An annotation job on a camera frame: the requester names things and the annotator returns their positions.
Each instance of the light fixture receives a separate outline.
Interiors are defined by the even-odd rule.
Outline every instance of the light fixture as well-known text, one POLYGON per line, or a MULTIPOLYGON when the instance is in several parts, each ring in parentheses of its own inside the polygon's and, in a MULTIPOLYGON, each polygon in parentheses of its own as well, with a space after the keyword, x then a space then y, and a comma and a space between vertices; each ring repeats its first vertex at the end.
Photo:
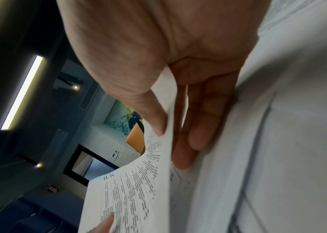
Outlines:
POLYGON ((1 127, 1 130, 8 130, 10 128, 10 125, 13 122, 13 119, 14 119, 16 113, 18 112, 18 109, 24 99, 24 96, 25 96, 26 92, 28 91, 28 88, 29 88, 30 84, 32 83, 42 61, 43 61, 43 57, 41 57, 41 56, 37 56, 36 59, 34 60, 33 65, 30 68, 30 70, 23 82, 23 85, 21 86, 20 91, 19 91, 13 105, 11 106, 10 112, 7 115, 5 122, 3 123, 2 127, 1 127))

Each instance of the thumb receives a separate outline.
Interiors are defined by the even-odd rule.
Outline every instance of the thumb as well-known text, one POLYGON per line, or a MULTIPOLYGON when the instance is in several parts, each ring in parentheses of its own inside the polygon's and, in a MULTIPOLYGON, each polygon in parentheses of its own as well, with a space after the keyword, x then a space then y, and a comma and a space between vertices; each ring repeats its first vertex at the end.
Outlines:
POLYGON ((132 107, 152 127, 157 136, 162 136, 166 130, 167 116, 159 100, 152 90, 134 95, 122 100, 132 107))
POLYGON ((114 223, 114 218, 114 213, 109 213, 107 217, 98 226, 96 226, 96 228, 92 229, 88 233, 109 233, 111 226, 114 223))

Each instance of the hand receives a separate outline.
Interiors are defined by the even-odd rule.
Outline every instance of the hand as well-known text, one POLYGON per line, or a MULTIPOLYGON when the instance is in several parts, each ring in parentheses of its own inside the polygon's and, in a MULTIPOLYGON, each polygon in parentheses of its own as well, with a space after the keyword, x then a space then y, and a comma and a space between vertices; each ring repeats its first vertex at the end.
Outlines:
POLYGON ((270 0, 57 2, 70 44, 87 71, 158 136, 167 117, 151 87, 169 64, 178 85, 172 160, 185 169, 221 125, 270 0))
POLYGON ((111 212, 98 226, 90 230, 88 233, 109 233, 113 223, 114 213, 111 212))

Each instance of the artwork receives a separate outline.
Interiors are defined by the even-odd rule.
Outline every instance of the artwork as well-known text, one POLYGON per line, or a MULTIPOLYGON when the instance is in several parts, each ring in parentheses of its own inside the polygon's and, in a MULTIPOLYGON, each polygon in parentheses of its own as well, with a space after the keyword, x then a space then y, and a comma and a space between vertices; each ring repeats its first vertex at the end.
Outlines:
POLYGON ((117 100, 104 123, 128 136, 136 124, 135 119, 141 120, 142 118, 132 108, 117 100))

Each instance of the orange object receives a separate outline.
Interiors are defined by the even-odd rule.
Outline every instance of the orange object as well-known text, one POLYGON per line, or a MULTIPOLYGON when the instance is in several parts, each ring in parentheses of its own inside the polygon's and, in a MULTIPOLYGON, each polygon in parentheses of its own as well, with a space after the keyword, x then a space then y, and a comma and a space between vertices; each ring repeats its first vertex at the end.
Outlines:
POLYGON ((144 134, 138 124, 135 124, 125 141, 138 153, 142 153, 144 148, 144 134))

